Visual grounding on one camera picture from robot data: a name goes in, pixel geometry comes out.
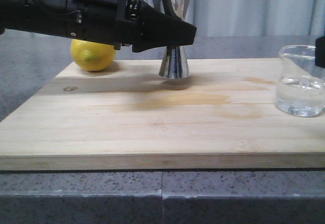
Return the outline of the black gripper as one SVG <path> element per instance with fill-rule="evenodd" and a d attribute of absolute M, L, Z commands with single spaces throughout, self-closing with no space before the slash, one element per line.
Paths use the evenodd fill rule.
<path fill-rule="evenodd" d="M 132 45 L 139 53 L 194 42 L 197 28 L 158 12 L 143 0 L 66 0 L 69 38 L 114 45 Z"/>

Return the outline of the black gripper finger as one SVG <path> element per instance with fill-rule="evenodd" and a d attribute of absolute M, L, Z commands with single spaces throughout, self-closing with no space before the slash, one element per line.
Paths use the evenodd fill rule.
<path fill-rule="evenodd" d="M 315 65 L 325 68 L 325 36 L 315 40 Z"/>

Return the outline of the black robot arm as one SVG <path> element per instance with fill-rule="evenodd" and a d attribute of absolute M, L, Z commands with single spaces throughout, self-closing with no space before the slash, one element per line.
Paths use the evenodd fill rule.
<path fill-rule="evenodd" d="M 143 0 L 1 0 L 7 29 L 107 44 L 135 53 L 194 42 L 196 27 Z"/>

